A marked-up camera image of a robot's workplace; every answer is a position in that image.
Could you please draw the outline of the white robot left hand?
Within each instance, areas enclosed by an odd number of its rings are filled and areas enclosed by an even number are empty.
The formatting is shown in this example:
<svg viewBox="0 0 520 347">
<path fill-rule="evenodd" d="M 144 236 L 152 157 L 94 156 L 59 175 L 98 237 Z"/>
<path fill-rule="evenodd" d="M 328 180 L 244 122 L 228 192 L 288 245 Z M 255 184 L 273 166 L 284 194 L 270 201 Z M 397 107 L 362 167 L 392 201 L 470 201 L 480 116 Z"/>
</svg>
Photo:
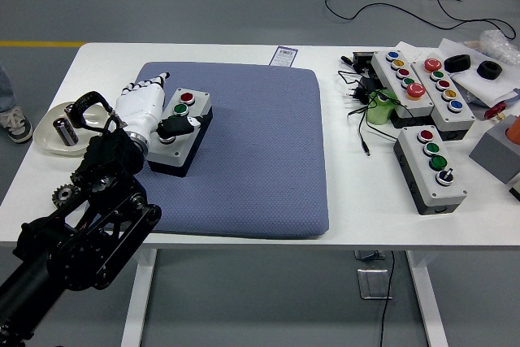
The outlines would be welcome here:
<svg viewBox="0 0 520 347">
<path fill-rule="evenodd" d="M 151 134 L 156 132 L 162 143 L 177 136 L 190 134 L 210 120 L 209 115 L 172 116 L 162 119 L 165 102 L 164 82 L 169 73 L 151 80 L 130 83 L 123 88 L 116 101 L 115 112 L 124 122 L 123 130 L 143 150 L 150 146 Z"/>
</svg>

